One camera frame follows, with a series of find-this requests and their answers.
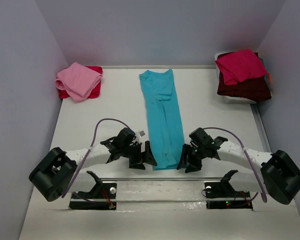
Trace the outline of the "turquoise t shirt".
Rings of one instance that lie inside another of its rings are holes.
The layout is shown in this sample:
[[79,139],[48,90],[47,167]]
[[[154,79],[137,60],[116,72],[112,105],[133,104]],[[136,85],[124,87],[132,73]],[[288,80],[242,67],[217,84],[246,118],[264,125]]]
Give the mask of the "turquoise t shirt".
[[174,73],[146,70],[139,75],[145,100],[150,148],[155,170],[176,169],[185,144]]

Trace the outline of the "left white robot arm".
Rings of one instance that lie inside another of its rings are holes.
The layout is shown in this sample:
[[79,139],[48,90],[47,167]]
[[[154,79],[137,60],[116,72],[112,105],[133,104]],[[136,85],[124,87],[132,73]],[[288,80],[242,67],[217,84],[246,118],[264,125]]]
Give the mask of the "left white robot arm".
[[150,142],[140,142],[144,132],[133,132],[124,127],[116,136],[80,150],[51,149],[29,174],[29,181],[48,202],[55,201],[70,191],[71,185],[83,168],[109,164],[127,158],[130,169],[145,170],[145,164],[156,167]]

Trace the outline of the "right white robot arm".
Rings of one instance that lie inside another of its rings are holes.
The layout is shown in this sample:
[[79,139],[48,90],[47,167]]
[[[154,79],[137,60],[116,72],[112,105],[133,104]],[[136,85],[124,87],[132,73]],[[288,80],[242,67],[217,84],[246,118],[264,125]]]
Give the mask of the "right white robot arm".
[[204,188],[208,199],[237,198],[255,192],[261,195],[265,203],[270,196],[280,204],[289,205],[300,191],[300,169],[285,151],[271,153],[249,149],[240,139],[235,144],[222,136],[212,138],[206,128],[201,127],[190,133],[189,137],[190,143],[182,146],[178,170],[198,172],[202,169],[202,161],[209,158],[252,171],[228,171],[220,181]]

